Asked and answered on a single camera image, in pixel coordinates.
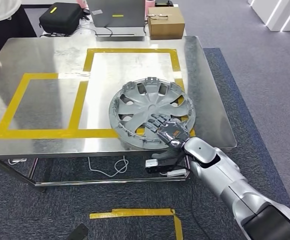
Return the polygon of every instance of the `black object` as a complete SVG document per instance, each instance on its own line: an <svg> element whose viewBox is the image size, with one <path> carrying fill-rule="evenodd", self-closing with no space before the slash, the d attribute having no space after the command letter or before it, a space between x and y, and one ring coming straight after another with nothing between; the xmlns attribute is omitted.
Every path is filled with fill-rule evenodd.
<svg viewBox="0 0 290 240"><path fill-rule="evenodd" d="M173 2L170 0L156 0L156 7L174 7Z"/></svg>
<svg viewBox="0 0 290 240"><path fill-rule="evenodd" d="M52 34L73 34L83 17L83 11L77 3L55 2L39 17L39 26Z"/></svg>
<svg viewBox="0 0 290 240"><path fill-rule="evenodd" d="M272 205L242 227L252 240L290 240L290 220Z"/></svg>
<svg viewBox="0 0 290 240"><path fill-rule="evenodd" d="M175 169L175 167L183 168L182 166L177 165L185 157L185 154L183 152L180 152L177 156L170 155L168 151L165 151L161 154L165 154L166 157L157 158L157 165L147 166L145 164L145 170L148 174L156 174L156 173L165 173L165 172L173 171L174 169Z"/></svg>
<svg viewBox="0 0 290 240"><path fill-rule="evenodd" d="M79 224L74 231L71 232L66 240L83 240L88 235L88 228L84 223Z"/></svg>

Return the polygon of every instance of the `yellow tape on floor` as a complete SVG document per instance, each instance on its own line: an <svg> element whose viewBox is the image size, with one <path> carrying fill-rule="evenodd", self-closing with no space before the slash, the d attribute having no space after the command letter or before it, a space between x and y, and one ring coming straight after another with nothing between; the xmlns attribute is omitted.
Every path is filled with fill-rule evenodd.
<svg viewBox="0 0 290 240"><path fill-rule="evenodd" d="M91 213L89 219L143 216L173 216L176 240L183 240L182 224L175 210L171 208L114 208L111 212Z"/></svg>

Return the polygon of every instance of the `black bag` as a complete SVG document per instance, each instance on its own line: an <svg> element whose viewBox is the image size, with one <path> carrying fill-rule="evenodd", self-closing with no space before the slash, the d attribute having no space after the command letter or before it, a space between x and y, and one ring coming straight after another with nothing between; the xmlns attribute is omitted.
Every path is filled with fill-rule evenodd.
<svg viewBox="0 0 290 240"><path fill-rule="evenodd" d="M82 9L77 3L55 2L39 17L39 26L49 34L71 35L82 17Z"/></svg>

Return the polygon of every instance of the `gray carpet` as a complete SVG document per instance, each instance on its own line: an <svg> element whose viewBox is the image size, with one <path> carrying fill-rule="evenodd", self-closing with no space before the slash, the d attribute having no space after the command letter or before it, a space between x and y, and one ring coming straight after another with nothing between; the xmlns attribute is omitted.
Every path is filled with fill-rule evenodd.
<svg viewBox="0 0 290 240"><path fill-rule="evenodd" d="M205 52L238 143L228 155L257 190L290 206L289 197L222 53L219 48ZM117 159L97 157L92 158L92 164L110 172ZM128 160L131 165L126 176L144 174L142 157ZM15 165L22 172L30 167L30 161ZM85 158L42 159L38 167L35 175L38 180L101 178L89 172ZM209 239L244 239L223 203L193 177L185 182L54 187L39 193L0 171L0 240L65 239L79 223L89 228L89 240L175 239L173 218L168 216L88 219L89 213L113 208L175 209L184 239L207 240L191 215L192 187L194 213Z"/></svg>

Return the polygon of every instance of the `metal table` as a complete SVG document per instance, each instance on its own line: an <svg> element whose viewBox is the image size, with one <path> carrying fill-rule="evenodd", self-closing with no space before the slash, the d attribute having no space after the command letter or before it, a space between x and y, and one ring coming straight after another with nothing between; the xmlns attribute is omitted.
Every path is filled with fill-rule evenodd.
<svg viewBox="0 0 290 240"><path fill-rule="evenodd" d="M196 136L236 146L197 37L12 38L0 52L0 159L148 155L117 138L108 117L123 84L146 77L183 85L195 104ZM35 170L0 168L27 183Z"/></svg>

